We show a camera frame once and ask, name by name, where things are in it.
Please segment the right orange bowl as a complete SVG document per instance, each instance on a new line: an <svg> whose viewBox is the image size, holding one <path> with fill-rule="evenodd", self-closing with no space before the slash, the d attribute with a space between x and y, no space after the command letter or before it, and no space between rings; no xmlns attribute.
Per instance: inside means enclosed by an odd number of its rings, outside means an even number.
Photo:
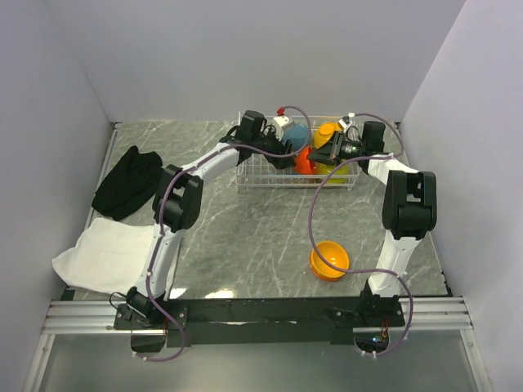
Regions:
<svg viewBox="0 0 523 392"><path fill-rule="evenodd" d="M350 258L346 250L333 241L322 241L317 243L321 255L332 265L348 270L350 267ZM309 255L309 265L313 274L324 281L338 281L346 273L333 269L318 256L314 249Z"/></svg>

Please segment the dark blue bowl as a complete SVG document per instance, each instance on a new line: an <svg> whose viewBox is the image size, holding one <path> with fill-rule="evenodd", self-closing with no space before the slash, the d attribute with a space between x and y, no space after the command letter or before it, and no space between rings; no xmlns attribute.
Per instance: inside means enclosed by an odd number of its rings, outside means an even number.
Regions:
<svg viewBox="0 0 523 392"><path fill-rule="evenodd" d="M298 151L304 145L309 144L310 130L307 125L296 123L292 128L289 128L283 135L282 143L290 144L291 150Z"/></svg>

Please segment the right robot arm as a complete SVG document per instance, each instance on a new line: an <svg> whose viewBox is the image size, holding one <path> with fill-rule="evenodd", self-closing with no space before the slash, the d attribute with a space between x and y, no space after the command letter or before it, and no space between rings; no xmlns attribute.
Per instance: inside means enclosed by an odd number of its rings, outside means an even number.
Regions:
<svg viewBox="0 0 523 392"><path fill-rule="evenodd" d="M358 317L367 325L401 314L399 294L405 289L403 276L415 248L437 221L436 175L417 171L388 153L383 140L391 124L366 121L360 136L349 137L351 122L341 118L344 131L336 131L329 141L314 149L307 158L315 163L334 165L357 162L361 170L385 185L382 226L385 237L378 263L360 293Z"/></svg>

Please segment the lime green bowl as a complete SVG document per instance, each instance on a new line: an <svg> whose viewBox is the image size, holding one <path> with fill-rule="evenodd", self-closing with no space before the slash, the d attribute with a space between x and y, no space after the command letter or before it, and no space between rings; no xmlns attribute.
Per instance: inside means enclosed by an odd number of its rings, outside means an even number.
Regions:
<svg viewBox="0 0 523 392"><path fill-rule="evenodd" d="M315 173L322 176L327 176L329 173L332 173L327 180L327 184L346 184L348 176L350 175L350 166L346 165L339 170L334 170L334 168L335 166L317 163L315 165Z"/></svg>

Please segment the red orange bowl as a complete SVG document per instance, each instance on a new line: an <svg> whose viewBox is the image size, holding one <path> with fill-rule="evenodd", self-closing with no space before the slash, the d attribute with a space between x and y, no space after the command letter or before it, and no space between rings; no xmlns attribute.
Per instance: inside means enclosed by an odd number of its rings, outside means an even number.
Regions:
<svg viewBox="0 0 523 392"><path fill-rule="evenodd" d="M315 174L315 162L308 159L308 155L312 152L312 148L307 146L295 158L294 171L303 176L312 176Z"/></svg>

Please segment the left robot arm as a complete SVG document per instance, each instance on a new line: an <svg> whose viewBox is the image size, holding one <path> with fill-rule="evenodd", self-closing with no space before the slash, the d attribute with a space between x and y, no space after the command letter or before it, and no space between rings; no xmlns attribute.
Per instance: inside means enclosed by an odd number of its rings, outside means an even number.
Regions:
<svg viewBox="0 0 523 392"><path fill-rule="evenodd" d="M162 321L161 304L172 284L177 251L185 232L199 218L203 187L253 154L266 156L278 169L293 165L291 144L282 141L293 120L284 111L284 107L279 108L269 120L247 110L239 124L202 157L182 167L169 165L163 169L153 202L153 240L144 267L126 295L127 306L141 326L152 328Z"/></svg>

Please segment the black base frame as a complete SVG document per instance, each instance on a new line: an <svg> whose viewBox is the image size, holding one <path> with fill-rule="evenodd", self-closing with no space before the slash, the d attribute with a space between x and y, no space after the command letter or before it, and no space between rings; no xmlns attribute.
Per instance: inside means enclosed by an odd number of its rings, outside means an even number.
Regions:
<svg viewBox="0 0 523 392"><path fill-rule="evenodd" d="M357 328L403 327L406 317L398 299L375 305L357 296L177 299L145 320L130 305L118 306L117 331L159 330L168 347L180 344L254 344L327 341L351 345Z"/></svg>

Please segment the black cloth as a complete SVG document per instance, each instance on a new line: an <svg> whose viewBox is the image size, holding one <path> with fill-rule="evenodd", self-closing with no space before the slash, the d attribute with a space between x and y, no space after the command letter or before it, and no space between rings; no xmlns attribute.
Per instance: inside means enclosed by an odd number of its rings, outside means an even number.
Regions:
<svg viewBox="0 0 523 392"><path fill-rule="evenodd" d="M130 147L95 192L92 208L102 216L121 221L138 211L156 192L163 161L156 152Z"/></svg>

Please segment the white wire dish rack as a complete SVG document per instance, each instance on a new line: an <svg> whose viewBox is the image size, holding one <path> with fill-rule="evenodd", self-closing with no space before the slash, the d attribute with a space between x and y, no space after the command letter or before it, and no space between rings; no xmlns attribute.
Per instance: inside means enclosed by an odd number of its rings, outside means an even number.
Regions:
<svg viewBox="0 0 523 392"><path fill-rule="evenodd" d="M318 117L312 116L309 120L301 115L289 115L292 117L295 124L300 123L307 125L310 130L309 144L304 145L298 151L294 151L294 159L301 152L302 149L310 146L312 149L312 141L315 130L323 123L335 123L334 117ZM271 125L272 117L269 117L268 126ZM351 189L355 184L356 179L360 174L360 168L355 163L347 164L350 166L350 175L348 176L346 184L327 184L330 188L341 187ZM253 155L246 161L241 163L236 168L236 184L239 187L244 188L314 188L321 183L322 180L328 180L332 173L327 176L317 175L316 173L312 176L299 175L294 171L294 167L286 168L284 170L275 169L267 160L264 155Z"/></svg>

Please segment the white paper towel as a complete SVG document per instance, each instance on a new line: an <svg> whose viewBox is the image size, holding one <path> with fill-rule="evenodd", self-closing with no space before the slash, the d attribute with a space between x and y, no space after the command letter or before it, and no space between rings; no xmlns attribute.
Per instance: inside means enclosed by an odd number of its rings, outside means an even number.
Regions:
<svg viewBox="0 0 523 392"><path fill-rule="evenodd" d="M76 245L51 263L68 285L110 294L136 287L148 295L145 280L159 226L131 226L96 218Z"/></svg>

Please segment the large orange bowl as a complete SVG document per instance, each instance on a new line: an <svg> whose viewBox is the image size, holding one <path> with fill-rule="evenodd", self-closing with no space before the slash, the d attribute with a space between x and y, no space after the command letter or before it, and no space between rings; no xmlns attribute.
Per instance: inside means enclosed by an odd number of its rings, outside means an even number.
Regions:
<svg viewBox="0 0 523 392"><path fill-rule="evenodd" d="M341 131L342 128L337 122L324 122L314 132L312 146L319 149L325 145L335 132Z"/></svg>

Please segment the aluminium rail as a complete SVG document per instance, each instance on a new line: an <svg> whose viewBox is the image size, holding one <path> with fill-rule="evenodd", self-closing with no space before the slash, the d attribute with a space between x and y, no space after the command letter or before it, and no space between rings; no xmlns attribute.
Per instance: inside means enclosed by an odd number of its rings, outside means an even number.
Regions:
<svg viewBox="0 0 523 392"><path fill-rule="evenodd" d="M472 330L473 323L462 297L416 298L413 310L400 299L405 316L412 316L409 330ZM107 301L53 301L42 327L43 335L130 335L114 328L116 310Z"/></svg>

